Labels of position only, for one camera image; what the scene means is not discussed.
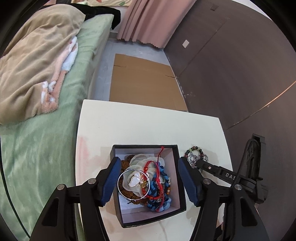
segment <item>silver bangle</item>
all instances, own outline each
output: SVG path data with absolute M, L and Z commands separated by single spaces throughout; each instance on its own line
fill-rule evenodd
M 129 172 L 129 171 L 138 171 L 138 172 L 141 172 L 142 174 L 144 174 L 144 175 L 146 176 L 147 181 L 148 181 L 148 184 L 149 184 L 148 190 L 150 189 L 150 179 L 149 179 L 149 177 L 147 176 L 146 173 L 144 173 L 144 172 L 142 172 L 142 171 L 140 171 L 140 170 L 138 170 L 138 169 L 129 169 L 129 170 L 125 170 L 123 173 L 121 173 L 120 176 L 119 176 L 119 178 L 118 178 L 118 180 L 117 180 L 117 189 L 118 189 L 119 193 L 120 193 L 123 197 L 125 197 L 127 200 L 130 200 L 130 201 L 138 201 L 138 200 L 141 200 L 141 199 L 145 198 L 145 197 L 148 195 L 148 192 L 146 192 L 146 194 L 145 194 L 143 197 L 139 198 L 139 199 L 130 199 L 130 198 L 127 198 L 126 196 L 124 196 L 124 195 L 122 194 L 122 192 L 119 190 L 119 179 L 122 177 L 122 175 L 123 175 L 124 173 Z

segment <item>white pendant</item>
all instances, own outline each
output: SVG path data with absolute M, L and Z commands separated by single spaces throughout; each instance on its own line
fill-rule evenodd
M 132 176 L 131 181 L 128 185 L 132 188 L 132 187 L 136 186 L 140 181 L 141 181 L 141 179 L 138 178 L 137 176 Z

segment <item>wall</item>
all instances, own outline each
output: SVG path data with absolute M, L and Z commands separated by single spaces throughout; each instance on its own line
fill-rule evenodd
M 231 0 L 198 0 L 164 51 L 189 112 L 220 119 L 234 171 L 251 135 L 266 138 L 261 176 L 269 195 L 258 210 L 270 240 L 279 241 L 296 217 L 294 49 L 258 11 Z
M 121 26 L 121 23 L 122 23 L 122 20 L 123 20 L 123 17 L 125 15 L 128 7 L 113 7 L 113 8 L 120 10 L 120 13 L 121 13 L 121 22 L 120 22 L 120 24 L 118 24 L 115 29 L 113 29 L 113 30 L 111 29 L 111 32 L 118 33 L 118 31 L 120 29 L 120 26 Z
M 259 7 L 257 7 L 254 3 L 252 3 L 249 0 L 232 0 L 232 1 L 235 1 L 235 2 L 238 2 L 238 3 L 243 4 L 245 6 L 248 6 L 249 8 L 254 9 L 255 11 L 261 13 L 262 15 L 264 15 L 265 17 L 270 19 L 270 17 L 267 16 L 265 12 L 263 12 Z

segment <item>blue gripper pad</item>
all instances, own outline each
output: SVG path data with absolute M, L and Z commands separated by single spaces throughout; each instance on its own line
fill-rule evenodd
M 113 190 L 117 184 L 118 177 L 120 175 L 120 170 L 121 170 L 121 161 L 117 157 L 117 160 L 115 161 L 103 186 L 102 198 L 101 198 L 101 204 L 103 206 L 110 201 L 111 195 L 113 193 Z
M 199 200 L 197 197 L 199 188 L 194 184 L 192 178 L 190 177 L 189 171 L 187 170 L 181 158 L 178 161 L 178 169 L 179 169 L 182 182 L 186 189 L 187 195 L 189 197 L 189 201 L 192 202 L 195 206 L 197 206 L 199 203 Z

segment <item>green bed sheet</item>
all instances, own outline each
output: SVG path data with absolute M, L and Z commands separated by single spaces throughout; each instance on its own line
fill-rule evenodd
M 4 174 L 12 203 L 31 235 L 55 187 L 75 185 L 75 146 L 82 102 L 94 72 L 93 58 L 105 44 L 113 15 L 85 21 L 77 35 L 78 54 L 66 75 L 59 107 L 24 122 L 0 125 Z M 29 240 L 14 215 L 0 179 L 0 213 L 16 238 Z

